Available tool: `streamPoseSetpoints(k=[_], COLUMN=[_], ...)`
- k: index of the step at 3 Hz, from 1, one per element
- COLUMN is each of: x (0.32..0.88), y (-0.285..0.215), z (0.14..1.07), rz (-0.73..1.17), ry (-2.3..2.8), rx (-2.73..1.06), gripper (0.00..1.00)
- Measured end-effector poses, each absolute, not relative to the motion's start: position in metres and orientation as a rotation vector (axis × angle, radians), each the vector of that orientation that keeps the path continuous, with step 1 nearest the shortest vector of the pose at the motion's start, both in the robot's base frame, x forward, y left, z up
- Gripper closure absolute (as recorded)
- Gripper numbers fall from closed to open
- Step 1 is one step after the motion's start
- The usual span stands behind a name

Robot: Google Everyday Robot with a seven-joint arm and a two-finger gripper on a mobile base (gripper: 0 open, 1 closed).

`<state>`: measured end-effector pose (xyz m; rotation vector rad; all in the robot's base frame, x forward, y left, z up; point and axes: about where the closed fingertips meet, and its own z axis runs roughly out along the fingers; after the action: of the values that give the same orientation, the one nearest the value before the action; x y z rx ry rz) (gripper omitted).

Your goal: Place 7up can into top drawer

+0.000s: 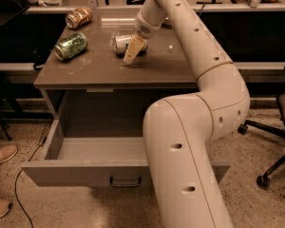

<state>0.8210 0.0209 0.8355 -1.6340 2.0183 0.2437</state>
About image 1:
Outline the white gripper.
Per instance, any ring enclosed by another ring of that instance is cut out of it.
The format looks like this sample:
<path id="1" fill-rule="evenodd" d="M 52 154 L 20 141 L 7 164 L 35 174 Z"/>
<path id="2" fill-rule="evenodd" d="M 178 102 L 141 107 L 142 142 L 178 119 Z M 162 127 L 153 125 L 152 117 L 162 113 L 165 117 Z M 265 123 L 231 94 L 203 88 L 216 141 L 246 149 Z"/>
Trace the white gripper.
<path id="1" fill-rule="evenodd" d="M 143 49 L 144 39 L 152 38 L 162 26 L 165 14 L 140 10 L 135 18 L 134 29 L 138 35 L 133 35 L 125 51 L 123 61 L 130 65 Z"/>

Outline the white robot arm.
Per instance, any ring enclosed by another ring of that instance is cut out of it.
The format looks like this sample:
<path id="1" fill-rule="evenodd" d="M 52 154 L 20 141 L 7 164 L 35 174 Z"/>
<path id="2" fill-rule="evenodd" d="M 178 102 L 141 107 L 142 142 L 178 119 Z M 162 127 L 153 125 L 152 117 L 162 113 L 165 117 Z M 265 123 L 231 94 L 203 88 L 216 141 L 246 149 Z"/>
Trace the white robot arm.
<path id="1" fill-rule="evenodd" d="M 233 228 L 209 157 L 208 143 L 245 120 L 247 86 L 232 59 L 188 0 L 146 0 L 125 53 L 131 63 L 169 21 L 198 92 L 160 99 L 145 112 L 142 135 L 164 228 Z"/>

